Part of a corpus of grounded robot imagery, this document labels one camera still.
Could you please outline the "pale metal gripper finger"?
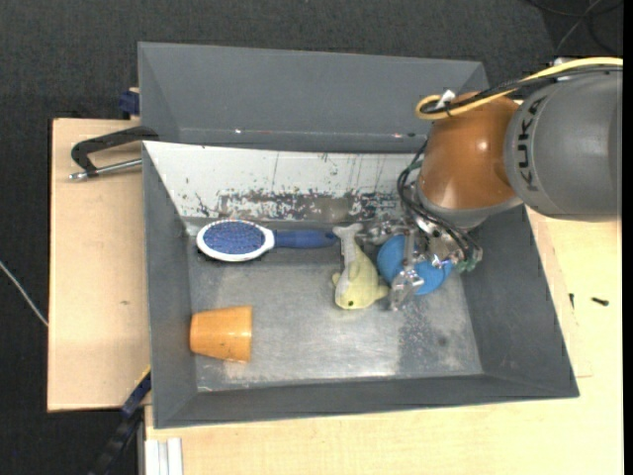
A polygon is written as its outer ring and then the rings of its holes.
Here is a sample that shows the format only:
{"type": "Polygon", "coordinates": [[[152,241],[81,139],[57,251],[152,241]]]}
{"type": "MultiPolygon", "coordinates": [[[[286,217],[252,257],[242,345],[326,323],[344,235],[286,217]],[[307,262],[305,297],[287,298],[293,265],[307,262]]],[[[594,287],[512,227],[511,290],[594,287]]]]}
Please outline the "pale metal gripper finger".
{"type": "Polygon", "coordinates": [[[389,309],[397,311],[404,307],[424,284],[424,279],[414,268],[403,269],[398,273],[391,284],[389,295],[389,309]]]}
{"type": "Polygon", "coordinates": [[[363,245],[382,245],[404,230],[399,222],[375,222],[365,225],[356,236],[356,240],[363,245]]]}

